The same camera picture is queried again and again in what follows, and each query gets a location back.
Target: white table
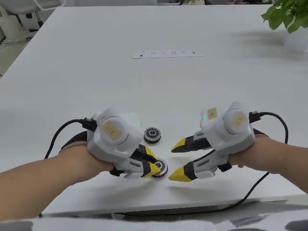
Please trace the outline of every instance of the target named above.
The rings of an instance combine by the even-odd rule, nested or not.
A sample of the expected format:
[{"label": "white table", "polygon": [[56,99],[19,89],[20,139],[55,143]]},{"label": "white table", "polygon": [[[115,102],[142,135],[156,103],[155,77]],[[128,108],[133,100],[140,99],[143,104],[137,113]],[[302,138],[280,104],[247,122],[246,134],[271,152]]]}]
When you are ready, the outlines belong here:
[{"label": "white table", "polygon": [[[61,124],[109,106],[140,115],[157,127],[152,146],[169,174],[198,156],[172,154],[176,142],[199,129],[204,107],[239,100],[280,114],[290,143],[307,145],[308,57],[284,50],[284,29],[270,31],[266,6],[60,8],[0,81],[0,170],[43,158]],[[196,49],[203,58],[131,59],[134,50]],[[266,117],[255,128],[283,140],[284,130]],[[66,128],[56,154],[79,125]],[[90,214],[227,205],[263,175],[232,170],[191,183],[125,180],[108,173],[68,188],[44,214]],[[304,194],[271,175],[251,194],[282,200]]]}]

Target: green leaf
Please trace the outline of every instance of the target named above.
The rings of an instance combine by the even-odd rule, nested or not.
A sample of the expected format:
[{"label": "green leaf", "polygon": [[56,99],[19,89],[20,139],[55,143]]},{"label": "green leaf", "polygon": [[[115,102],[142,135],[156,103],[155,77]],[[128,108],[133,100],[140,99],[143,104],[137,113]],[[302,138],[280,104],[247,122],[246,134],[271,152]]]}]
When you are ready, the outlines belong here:
[{"label": "green leaf", "polygon": [[270,15],[271,15],[271,13],[272,13],[274,10],[277,10],[277,9],[276,9],[276,6],[271,6],[271,7],[269,7],[268,10],[266,11],[266,13],[262,14],[261,17],[262,17],[264,20],[269,20]]},{"label": "green leaf", "polygon": [[276,9],[269,16],[269,26],[272,30],[276,30],[283,23],[283,11]]},{"label": "green leaf", "polygon": [[307,28],[308,27],[308,20],[306,20],[303,24],[302,24],[303,28]]},{"label": "green leaf", "polygon": [[291,33],[295,32],[295,31],[297,31],[299,29],[299,27],[300,27],[300,24],[293,23],[288,28],[288,32],[291,34]]},{"label": "green leaf", "polygon": [[296,16],[294,23],[288,28],[289,33],[293,33],[299,29],[300,26],[305,26],[308,20],[308,14],[303,12]]},{"label": "green leaf", "polygon": [[284,24],[284,27],[287,29],[289,24],[293,21],[294,19],[294,15],[293,14],[289,14],[287,16],[284,17],[283,19],[283,24]]}]

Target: black bearing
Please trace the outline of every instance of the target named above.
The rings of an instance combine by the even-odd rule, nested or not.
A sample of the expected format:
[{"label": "black bearing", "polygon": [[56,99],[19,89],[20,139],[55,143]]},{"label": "black bearing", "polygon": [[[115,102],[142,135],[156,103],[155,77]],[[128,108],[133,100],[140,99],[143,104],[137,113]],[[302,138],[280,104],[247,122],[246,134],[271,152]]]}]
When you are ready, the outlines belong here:
[{"label": "black bearing", "polygon": [[164,175],[168,172],[167,162],[165,160],[163,160],[163,159],[158,158],[157,162],[155,163],[155,165],[157,167],[159,167],[159,169],[161,171],[159,173],[153,175],[152,177],[156,178],[156,179],[164,177]]},{"label": "black bearing", "polygon": [[160,130],[157,128],[147,128],[143,138],[147,143],[157,143],[161,138]]}]

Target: cable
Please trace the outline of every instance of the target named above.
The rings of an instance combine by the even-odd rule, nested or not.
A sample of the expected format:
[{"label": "cable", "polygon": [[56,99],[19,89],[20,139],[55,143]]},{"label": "cable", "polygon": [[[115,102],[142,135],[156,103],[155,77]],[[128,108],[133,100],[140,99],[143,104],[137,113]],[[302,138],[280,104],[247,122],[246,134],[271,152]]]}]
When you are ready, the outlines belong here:
[{"label": "cable", "polygon": [[[285,121],[276,113],[272,113],[272,112],[260,112],[260,113],[253,113],[255,117],[257,118],[261,118],[263,116],[273,116],[275,118],[277,118],[283,125],[284,127],[284,131],[285,131],[285,138],[284,138],[284,143],[288,143],[289,141],[289,129],[287,124],[285,123]],[[248,193],[246,194],[246,196],[236,202],[235,204],[229,205],[225,208],[221,208],[221,209],[216,209],[216,210],[210,210],[210,211],[198,211],[198,212],[188,212],[188,213],[178,213],[178,214],[127,214],[127,213],[116,213],[116,214],[120,214],[120,215],[126,215],[126,216],[131,216],[131,217],[153,217],[153,216],[176,216],[176,215],[193,215],[193,214],[206,214],[206,213],[217,213],[217,212],[223,212],[223,211],[227,211],[230,209],[233,209],[239,205],[241,205],[244,201],[247,200],[247,198],[250,196],[250,194],[253,192],[253,190],[256,188],[256,186],[258,186],[258,184],[261,183],[262,180],[265,179],[265,177],[267,177],[270,173],[267,172],[265,173],[252,187],[251,189],[248,191]]]},{"label": "cable", "polygon": [[83,122],[83,119],[72,119],[72,120],[70,120],[70,121],[67,121],[67,122],[66,122],[65,124],[63,124],[61,127],[59,127],[59,129],[56,131],[56,133],[54,134],[54,136],[53,136],[53,138],[52,138],[52,140],[51,140],[49,149],[48,149],[48,151],[47,151],[47,153],[46,153],[44,159],[47,159],[47,158],[49,157],[49,155],[50,155],[50,153],[51,153],[51,151],[52,151],[52,148],[53,148],[53,146],[54,146],[54,143],[55,143],[55,141],[56,141],[58,135],[60,134],[60,132],[61,132],[65,127],[67,127],[68,125],[73,124],[73,123],[80,123],[80,124],[82,124],[82,122]]}]

